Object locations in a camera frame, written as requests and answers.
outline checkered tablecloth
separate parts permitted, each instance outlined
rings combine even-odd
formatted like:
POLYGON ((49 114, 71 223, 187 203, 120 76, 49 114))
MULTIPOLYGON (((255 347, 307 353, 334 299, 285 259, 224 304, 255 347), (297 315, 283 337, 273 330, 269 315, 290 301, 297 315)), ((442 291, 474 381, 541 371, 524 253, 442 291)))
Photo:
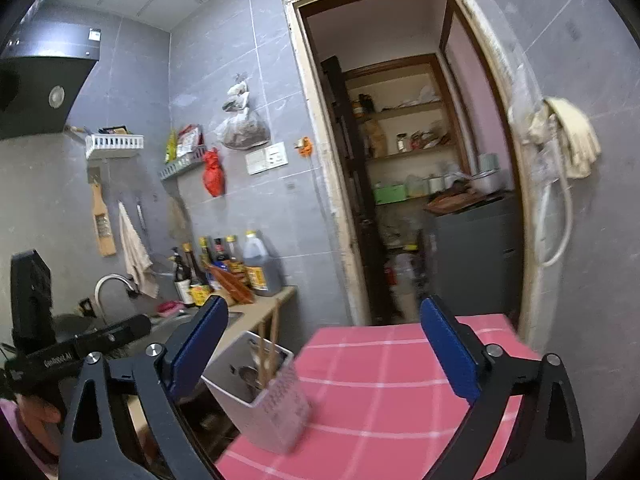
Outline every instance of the checkered tablecloth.
MULTIPOLYGON (((460 317, 483 343, 537 358, 502 315, 460 317)), ((240 436, 218 461, 226 480, 420 480, 462 421, 455 396, 419 324, 324 328, 296 359, 312 414, 288 455, 240 436)), ((513 427, 512 397, 476 478, 492 472, 513 427)))

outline green plastic container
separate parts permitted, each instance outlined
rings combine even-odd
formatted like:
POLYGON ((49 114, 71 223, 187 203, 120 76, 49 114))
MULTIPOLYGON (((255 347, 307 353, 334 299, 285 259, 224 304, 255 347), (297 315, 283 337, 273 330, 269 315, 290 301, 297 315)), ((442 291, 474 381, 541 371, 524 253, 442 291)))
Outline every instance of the green plastic container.
POLYGON ((406 187, 404 184, 379 187, 373 190, 373 196, 376 199, 376 204, 402 202, 402 200, 406 200, 406 187))

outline white hose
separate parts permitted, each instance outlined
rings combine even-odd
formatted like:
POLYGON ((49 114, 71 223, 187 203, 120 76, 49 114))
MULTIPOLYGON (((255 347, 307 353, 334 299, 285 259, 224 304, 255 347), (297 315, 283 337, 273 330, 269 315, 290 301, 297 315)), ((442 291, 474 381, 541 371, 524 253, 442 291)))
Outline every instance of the white hose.
POLYGON ((540 202, 540 214, 538 216, 538 225, 536 225, 536 258, 538 260, 538 264, 542 267, 551 267, 560 259, 560 256, 562 256, 564 250, 567 247, 567 244, 569 243, 569 238, 571 237, 571 228, 574 223, 574 206, 571 200, 569 184, 566 180, 564 163, 562 162, 562 156, 560 153, 560 143, 557 137, 554 137, 549 142, 551 143, 551 151, 553 153, 554 163, 556 165, 556 168, 558 168, 560 186, 562 188, 562 196, 564 198, 564 233, 562 234, 562 239, 560 240, 560 244, 558 245, 558 250, 556 250, 555 254, 550 259, 548 259, 547 261, 543 261, 543 253, 545 248, 543 247, 542 239, 544 235, 546 210, 549 204, 549 196, 551 195, 551 186, 553 184, 552 182, 549 182, 548 184, 546 184, 545 189, 542 193, 542 200, 540 202))

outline screw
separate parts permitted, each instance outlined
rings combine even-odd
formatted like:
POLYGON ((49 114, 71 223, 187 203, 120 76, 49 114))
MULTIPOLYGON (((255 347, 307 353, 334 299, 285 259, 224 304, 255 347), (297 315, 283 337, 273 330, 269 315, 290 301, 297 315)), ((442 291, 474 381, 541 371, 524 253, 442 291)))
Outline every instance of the screw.
POLYGON ((500 345, 491 343, 490 345, 486 346, 486 352, 491 357, 500 357, 504 353, 504 350, 502 350, 502 347, 500 345))
POLYGON ((102 354, 100 352, 91 352, 87 357, 84 358, 84 360, 90 365, 95 365, 101 357, 102 354))
POLYGON ((145 354, 149 357, 155 357, 160 352, 162 352, 162 345, 160 343, 151 343, 145 350, 145 354))
POLYGON ((546 362, 552 366, 559 366, 562 361, 556 354, 549 354, 546 356, 546 362))

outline faucet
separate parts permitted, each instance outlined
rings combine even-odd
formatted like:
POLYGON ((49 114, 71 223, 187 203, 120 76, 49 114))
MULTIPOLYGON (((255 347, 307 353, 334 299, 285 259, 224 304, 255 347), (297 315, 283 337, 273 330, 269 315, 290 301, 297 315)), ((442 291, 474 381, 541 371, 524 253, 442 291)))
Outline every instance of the faucet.
POLYGON ((121 274, 107 274, 106 276, 101 277, 100 280, 98 280, 98 283, 95 284, 94 296, 95 304, 98 306, 98 310, 100 311, 102 320, 105 322, 105 324, 107 323, 107 319, 104 315, 104 309, 100 304, 100 289, 109 280, 118 280, 119 282, 124 283, 125 287, 127 288, 127 296, 129 296, 130 298, 136 298, 140 295, 138 286, 133 282, 133 278, 125 278, 121 274))

